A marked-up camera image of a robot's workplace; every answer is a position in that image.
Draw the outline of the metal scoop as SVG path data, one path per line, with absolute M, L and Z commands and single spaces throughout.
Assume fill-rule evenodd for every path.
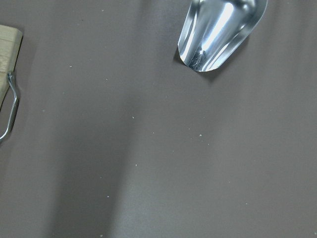
M 177 43 L 182 62 L 197 72 L 218 69 L 257 26 L 265 0 L 194 0 Z

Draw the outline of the bamboo cutting board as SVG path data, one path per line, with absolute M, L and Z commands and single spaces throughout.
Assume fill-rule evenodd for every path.
M 16 86 L 14 72 L 18 58 L 23 33 L 17 28 L 0 26 L 0 102 L 2 103 L 8 89 L 13 92 L 13 103 L 4 133 L 0 136 L 3 142 L 12 131 L 20 101 L 20 94 Z

